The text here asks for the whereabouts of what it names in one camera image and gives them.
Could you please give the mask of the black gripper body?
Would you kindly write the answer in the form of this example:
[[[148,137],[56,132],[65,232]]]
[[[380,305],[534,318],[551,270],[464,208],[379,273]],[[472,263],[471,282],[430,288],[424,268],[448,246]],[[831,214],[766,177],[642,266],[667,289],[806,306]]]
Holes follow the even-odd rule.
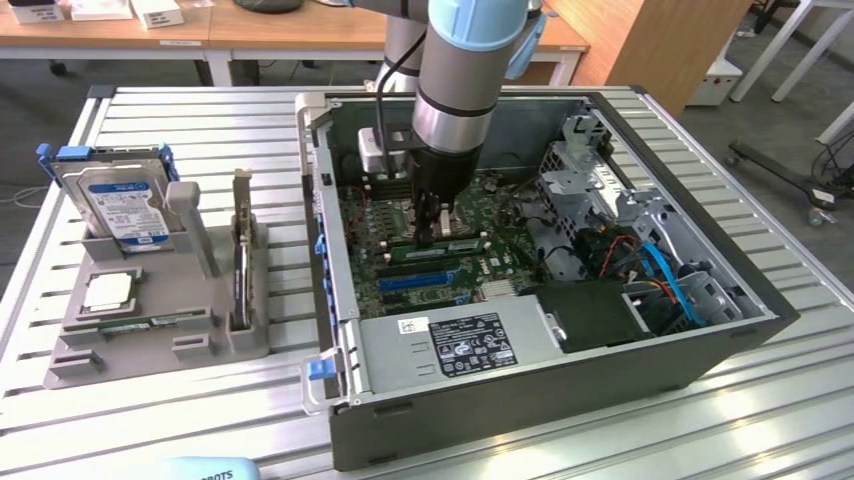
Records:
[[[447,153],[431,148],[412,151],[410,176],[416,204],[434,198],[451,204],[468,187],[479,162],[479,148]]]

